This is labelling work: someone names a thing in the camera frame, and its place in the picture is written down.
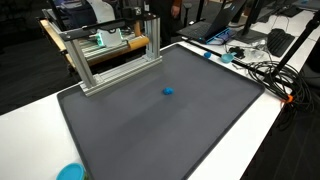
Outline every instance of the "gray mat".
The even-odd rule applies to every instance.
[[[90,179],[187,178],[263,86],[181,46],[163,63],[92,97],[58,95]],[[174,94],[163,95],[165,87]]]

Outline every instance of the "desk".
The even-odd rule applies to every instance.
[[[288,32],[298,35],[294,26],[301,30],[312,17],[303,12],[290,20]],[[267,24],[256,24],[255,30],[270,31],[274,17]],[[278,18],[275,27],[286,26],[284,18]],[[320,36],[318,28],[310,38]],[[203,54],[185,42],[182,46]],[[296,69],[301,69],[315,42],[307,40],[289,61]],[[207,46],[214,51],[224,52],[223,47]],[[231,64],[222,64],[218,57],[211,57],[226,68],[245,75],[244,70],[236,70]],[[0,179],[6,180],[54,180],[59,171],[72,162],[81,163],[66,122],[60,110],[56,94],[0,116]],[[265,92],[222,138],[206,159],[191,175],[191,180],[222,179],[236,180],[241,177],[265,135],[280,112],[280,101]]]

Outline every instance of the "floor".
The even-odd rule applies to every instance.
[[[195,20],[198,1],[185,2],[193,4],[189,20]],[[211,2],[204,7],[202,17],[212,22],[219,9],[219,4]],[[6,42],[5,53],[0,55],[0,115],[78,82],[76,76],[69,75],[64,59],[41,35],[36,22],[32,19],[28,22],[28,28],[18,34],[0,34],[5,40],[2,42]],[[15,38],[19,42],[13,42],[12,36],[19,36]],[[299,113],[286,131],[272,128],[242,179],[320,179],[319,120],[318,103],[315,112]]]

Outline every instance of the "wire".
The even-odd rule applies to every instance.
[[[287,22],[287,27],[286,27],[286,32],[288,31],[288,26],[289,26],[289,22],[290,22],[290,19],[288,17],[286,17],[288,22]]]
[[[271,52],[269,51],[268,47],[266,48],[266,52],[268,53],[270,62],[272,63],[273,61],[272,61],[272,57],[271,57]]]
[[[311,41],[314,41],[314,42],[317,42],[316,40],[314,40],[314,39],[311,39],[311,38],[308,38],[309,40],[311,40]]]
[[[299,72],[290,65],[286,65],[280,71],[277,71],[278,64],[279,62],[263,61],[247,65],[255,69],[248,71],[250,77],[264,85],[266,89],[280,98],[281,104],[285,105],[284,117],[277,125],[279,130],[283,131],[290,126],[298,111],[312,112],[314,103],[308,85]],[[257,70],[264,71],[265,75],[258,75]],[[292,93],[289,94],[285,87],[291,89]]]
[[[274,20],[274,22],[273,22],[273,24],[272,24],[272,26],[271,26],[271,29],[273,29],[274,25],[276,24],[276,22],[277,22],[277,20],[278,20],[278,17],[279,17],[279,16],[277,16],[276,19]]]

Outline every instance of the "blue ball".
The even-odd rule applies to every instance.
[[[162,92],[165,95],[173,94],[173,89],[170,87],[166,87],[166,88],[164,88],[164,90]]]
[[[211,53],[210,53],[210,52],[205,52],[205,53],[203,54],[203,57],[209,59],[209,58],[211,57]]]

